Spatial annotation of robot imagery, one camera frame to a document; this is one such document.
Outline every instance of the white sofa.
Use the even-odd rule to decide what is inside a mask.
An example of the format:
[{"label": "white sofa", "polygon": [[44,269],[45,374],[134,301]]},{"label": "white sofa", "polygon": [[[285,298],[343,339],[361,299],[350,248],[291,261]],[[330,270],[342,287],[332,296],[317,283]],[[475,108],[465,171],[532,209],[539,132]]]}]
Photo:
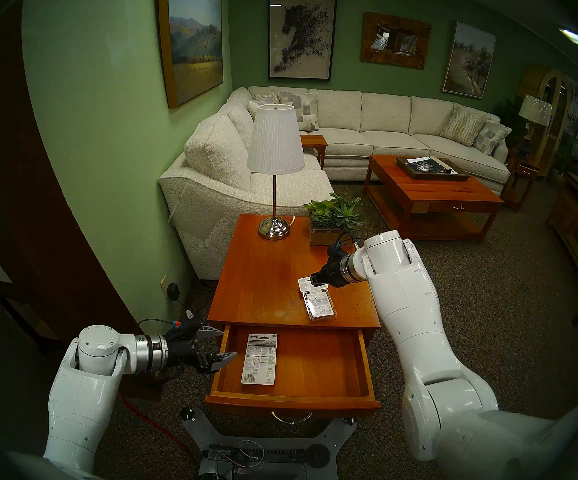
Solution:
[{"label": "white sofa", "polygon": [[[324,168],[332,181],[363,181],[372,154],[449,158],[497,195],[509,178],[504,141],[489,156],[472,146],[440,137],[455,105],[450,101],[279,86],[238,88],[229,99],[246,106],[252,95],[269,90],[318,93],[320,130],[310,133],[324,136],[329,143]],[[494,114],[465,108],[500,122]]]},{"label": "white sofa", "polygon": [[[169,220],[200,279],[220,278],[241,213],[271,215],[272,176],[246,168],[252,130],[249,112],[230,98],[198,125],[185,152],[158,179]],[[306,216],[303,204],[331,199],[332,192],[316,155],[306,150],[304,169],[277,177],[276,213]]]}]

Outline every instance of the chrome lamp base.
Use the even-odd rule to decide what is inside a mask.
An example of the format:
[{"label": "chrome lamp base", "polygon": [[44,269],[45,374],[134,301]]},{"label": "chrome lamp base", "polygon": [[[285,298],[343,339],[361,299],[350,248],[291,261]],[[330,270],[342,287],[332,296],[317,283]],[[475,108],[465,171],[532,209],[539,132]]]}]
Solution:
[{"label": "chrome lamp base", "polygon": [[260,222],[258,233],[269,241],[279,241],[291,233],[291,226],[284,218],[270,216]]}]

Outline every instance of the wall outlet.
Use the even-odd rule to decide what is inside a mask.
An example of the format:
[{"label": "wall outlet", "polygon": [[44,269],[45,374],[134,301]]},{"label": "wall outlet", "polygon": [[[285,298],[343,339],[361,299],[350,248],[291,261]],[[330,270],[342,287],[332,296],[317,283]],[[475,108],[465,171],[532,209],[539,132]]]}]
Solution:
[{"label": "wall outlet", "polygon": [[160,287],[162,288],[162,293],[165,295],[165,299],[168,301],[169,296],[167,296],[167,287],[169,286],[169,281],[167,280],[167,276],[165,275],[160,280]]}]

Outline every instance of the book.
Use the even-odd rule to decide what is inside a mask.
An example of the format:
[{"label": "book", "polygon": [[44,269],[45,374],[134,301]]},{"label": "book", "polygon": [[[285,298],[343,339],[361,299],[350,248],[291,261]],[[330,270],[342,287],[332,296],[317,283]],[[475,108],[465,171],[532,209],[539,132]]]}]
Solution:
[{"label": "book", "polygon": [[407,166],[414,172],[421,174],[448,174],[451,169],[428,156],[422,158],[410,158]]}]

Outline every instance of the square planter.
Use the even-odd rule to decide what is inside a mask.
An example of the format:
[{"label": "square planter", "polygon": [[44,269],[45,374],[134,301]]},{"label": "square planter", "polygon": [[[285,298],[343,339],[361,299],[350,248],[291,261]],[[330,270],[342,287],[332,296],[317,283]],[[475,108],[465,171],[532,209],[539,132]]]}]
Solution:
[{"label": "square planter", "polygon": [[336,242],[338,236],[344,232],[343,228],[313,228],[311,226],[311,211],[309,211],[309,245],[328,246]]}]

